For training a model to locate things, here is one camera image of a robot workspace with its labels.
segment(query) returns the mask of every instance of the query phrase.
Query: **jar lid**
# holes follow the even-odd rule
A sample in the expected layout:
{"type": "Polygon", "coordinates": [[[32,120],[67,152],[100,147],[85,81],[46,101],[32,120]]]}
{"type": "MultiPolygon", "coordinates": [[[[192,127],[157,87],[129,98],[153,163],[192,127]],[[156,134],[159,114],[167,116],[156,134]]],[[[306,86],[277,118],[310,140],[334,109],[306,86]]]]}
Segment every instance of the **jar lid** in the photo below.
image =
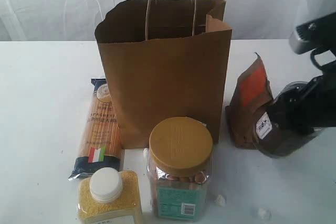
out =
{"type": "Polygon", "coordinates": [[[122,178],[113,168],[96,171],[90,179],[90,192],[94,200],[108,203],[117,199],[122,192],[122,178]]]}
{"type": "Polygon", "coordinates": [[[213,140],[199,121],[168,118],[160,122],[149,138],[150,154],[156,166],[173,176],[193,176],[211,157],[213,140]]]}

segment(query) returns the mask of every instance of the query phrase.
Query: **teal label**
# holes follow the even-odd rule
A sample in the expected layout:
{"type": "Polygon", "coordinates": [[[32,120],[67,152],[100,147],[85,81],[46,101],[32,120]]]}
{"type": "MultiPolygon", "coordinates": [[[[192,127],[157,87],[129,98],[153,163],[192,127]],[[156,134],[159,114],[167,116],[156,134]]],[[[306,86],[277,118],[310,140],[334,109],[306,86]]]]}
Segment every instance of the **teal label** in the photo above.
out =
{"type": "Polygon", "coordinates": [[[159,216],[173,219],[195,219],[199,190],[184,190],[168,187],[158,187],[157,203],[159,216]]]}

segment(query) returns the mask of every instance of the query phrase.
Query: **white table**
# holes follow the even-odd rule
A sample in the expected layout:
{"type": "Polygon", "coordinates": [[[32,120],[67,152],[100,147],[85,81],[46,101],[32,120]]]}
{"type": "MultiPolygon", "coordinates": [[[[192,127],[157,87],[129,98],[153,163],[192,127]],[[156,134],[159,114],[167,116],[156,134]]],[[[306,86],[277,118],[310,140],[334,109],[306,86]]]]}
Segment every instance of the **white table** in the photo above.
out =
{"type": "MultiPolygon", "coordinates": [[[[232,41],[224,105],[237,77],[255,60],[255,51],[264,60],[274,95],[289,82],[319,74],[308,55],[295,55],[286,40],[232,41]]],[[[67,178],[89,109],[90,78],[103,74],[97,45],[0,42],[0,58],[0,223],[78,223],[78,181],[67,178]]],[[[271,159],[234,148],[224,119],[200,223],[262,223],[256,216],[259,207],[271,211],[270,223],[335,223],[335,133],[327,129],[291,156],[271,159]],[[213,204],[217,194],[225,195],[225,207],[213,204]]],[[[150,213],[142,150],[127,150],[124,168],[139,176],[146,223],[171,222],[150,213]]]]}

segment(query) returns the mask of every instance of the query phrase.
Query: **italian flag label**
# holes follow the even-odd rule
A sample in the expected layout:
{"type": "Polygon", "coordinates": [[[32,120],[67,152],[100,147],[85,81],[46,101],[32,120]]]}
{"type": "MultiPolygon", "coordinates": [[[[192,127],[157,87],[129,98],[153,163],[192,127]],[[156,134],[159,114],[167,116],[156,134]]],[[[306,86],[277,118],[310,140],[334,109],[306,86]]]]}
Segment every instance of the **italian flag label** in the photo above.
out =
{"type": "Polygon", "coordinates": [[[102,146],[99,149],[92,148],[89,153],[89,163],[101,162],[104,161],[105,146],[102,146]]]}

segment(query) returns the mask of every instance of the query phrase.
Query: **plastic jar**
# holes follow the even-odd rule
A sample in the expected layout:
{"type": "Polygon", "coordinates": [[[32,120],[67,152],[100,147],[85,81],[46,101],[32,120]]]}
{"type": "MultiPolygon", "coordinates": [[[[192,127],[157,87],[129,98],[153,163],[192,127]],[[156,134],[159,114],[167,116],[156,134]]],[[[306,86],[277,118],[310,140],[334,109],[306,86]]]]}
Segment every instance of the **plastic jar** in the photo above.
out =
{"type": "Polygon", "coordinates": [[[197,120],[169,118],[153,129],[149,143],[153,212],[162,218],[198,220],[212,175],[210,132],[197,120]]]}
{"type": "Polygon", "coordinates": [[[79,186],[78,216],[82,223],[142,224],[138,177],[106,167],[79,186]]]}

